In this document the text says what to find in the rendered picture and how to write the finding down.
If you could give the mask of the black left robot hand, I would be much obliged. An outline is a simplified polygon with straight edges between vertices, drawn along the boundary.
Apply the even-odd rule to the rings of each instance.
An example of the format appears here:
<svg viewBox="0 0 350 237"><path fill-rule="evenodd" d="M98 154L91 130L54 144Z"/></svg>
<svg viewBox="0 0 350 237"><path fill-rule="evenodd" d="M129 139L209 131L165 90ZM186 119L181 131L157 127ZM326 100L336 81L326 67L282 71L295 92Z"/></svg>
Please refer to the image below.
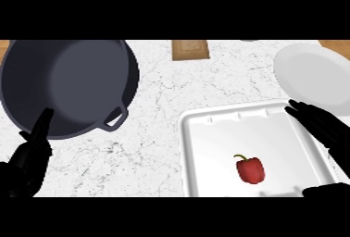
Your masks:
<svg viewBox="0 0 350 237"><path fill-rule="evenodd" d="M17 146L8 162L0 162L0 198L29 198L41 189L51 157L45 137L53 113L54 110L45 108L30 132L19 132L25 142Z"/></svg>

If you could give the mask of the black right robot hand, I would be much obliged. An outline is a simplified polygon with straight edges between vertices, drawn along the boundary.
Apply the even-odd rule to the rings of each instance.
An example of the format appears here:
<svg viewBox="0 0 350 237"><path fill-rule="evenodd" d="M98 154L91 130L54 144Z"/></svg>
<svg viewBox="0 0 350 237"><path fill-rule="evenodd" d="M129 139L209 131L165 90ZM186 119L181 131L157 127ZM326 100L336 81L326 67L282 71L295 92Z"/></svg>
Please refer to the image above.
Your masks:
<svg viewBox="0 0 350 237"><path fill-rule="evenodd" d="M350 127L326 110L292 99L287 100L284 112L298 120L311 136L321 143L350 178ZM339 182L305 188L302 196L350 198L350 184Z"/></svg>

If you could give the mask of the white plate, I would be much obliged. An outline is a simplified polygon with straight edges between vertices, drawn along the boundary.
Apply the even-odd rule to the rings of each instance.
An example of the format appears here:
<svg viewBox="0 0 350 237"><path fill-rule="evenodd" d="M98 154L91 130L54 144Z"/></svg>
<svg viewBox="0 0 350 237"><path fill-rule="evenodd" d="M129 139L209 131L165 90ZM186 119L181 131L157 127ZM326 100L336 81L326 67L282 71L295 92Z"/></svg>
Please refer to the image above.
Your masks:
<svg viewBox="0 0 350 237"><path fill-rule="evenodd" d="M314 44L286 46L273 59L273 73L286 95L350 117L350 60Z"/></svg>

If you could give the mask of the white tray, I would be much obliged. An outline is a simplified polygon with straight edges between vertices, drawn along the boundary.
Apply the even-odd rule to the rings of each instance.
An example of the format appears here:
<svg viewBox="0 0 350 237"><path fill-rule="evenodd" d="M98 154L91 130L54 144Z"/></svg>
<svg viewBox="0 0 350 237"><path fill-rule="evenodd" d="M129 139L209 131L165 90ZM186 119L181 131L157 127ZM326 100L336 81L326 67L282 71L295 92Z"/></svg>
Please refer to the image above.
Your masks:
<svg viewBox="0 0 350 237"><path fill-rule="evenodd" d="M329 156L286 100L193 109L178 119L184 195L188 197L299 197L302 189L341 181ZM242 181L236 162L258 158L265 172Z"/></svg>

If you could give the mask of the red bell pepper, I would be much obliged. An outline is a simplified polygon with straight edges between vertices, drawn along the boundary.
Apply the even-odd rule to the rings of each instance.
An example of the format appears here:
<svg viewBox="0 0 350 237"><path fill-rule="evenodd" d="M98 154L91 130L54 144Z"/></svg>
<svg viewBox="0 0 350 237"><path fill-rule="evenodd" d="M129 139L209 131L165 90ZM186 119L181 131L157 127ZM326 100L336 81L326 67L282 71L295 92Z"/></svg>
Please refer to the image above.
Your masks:
<svg viewBox="0 0 350 237"><path fill-rule="evenodd" d="M249 184L259 183L265 178L264 167L256 157L246 158L243 155L236 154L234 157L240 157L236 162L236 170L240 180Z"/></svg>

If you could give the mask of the dark grey pan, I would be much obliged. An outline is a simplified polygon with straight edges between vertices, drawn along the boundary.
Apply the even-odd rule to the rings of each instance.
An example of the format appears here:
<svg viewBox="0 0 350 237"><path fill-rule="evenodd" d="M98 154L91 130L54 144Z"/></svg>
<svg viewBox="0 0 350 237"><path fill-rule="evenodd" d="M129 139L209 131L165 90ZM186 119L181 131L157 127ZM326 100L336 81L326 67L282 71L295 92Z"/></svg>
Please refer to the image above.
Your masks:
<svg viewBox="0 0 350 237"><path fill-rule="evenodd" d="M0 103L22 131L54 110L47 138L115 131L128 117L138 63L123 40L11 40L0 65Z"/></svg>

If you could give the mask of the brown wooden board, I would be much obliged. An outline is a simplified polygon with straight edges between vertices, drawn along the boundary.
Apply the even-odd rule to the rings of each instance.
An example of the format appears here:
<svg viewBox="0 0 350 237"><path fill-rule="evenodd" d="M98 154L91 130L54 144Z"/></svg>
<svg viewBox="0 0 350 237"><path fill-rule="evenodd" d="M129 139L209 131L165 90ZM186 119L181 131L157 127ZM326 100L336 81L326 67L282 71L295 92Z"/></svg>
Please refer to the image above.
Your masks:
<svg viewBox="0 0 350 237"><path fill-rule="evenodd" d="M350 60L350 40L318 40L318 43Z"/></svg>

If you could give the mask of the brown wooden block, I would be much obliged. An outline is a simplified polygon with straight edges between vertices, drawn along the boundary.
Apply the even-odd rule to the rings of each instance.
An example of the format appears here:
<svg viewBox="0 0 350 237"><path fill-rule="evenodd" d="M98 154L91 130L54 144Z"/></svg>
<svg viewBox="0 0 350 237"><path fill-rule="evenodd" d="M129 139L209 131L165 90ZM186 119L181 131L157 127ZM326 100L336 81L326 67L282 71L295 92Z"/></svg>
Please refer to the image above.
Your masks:
<svg viewBox="0 0 350 237"><path fill-rule="evenodd" d="M172 40L172 61L209 58L205 40Z"/></svg>

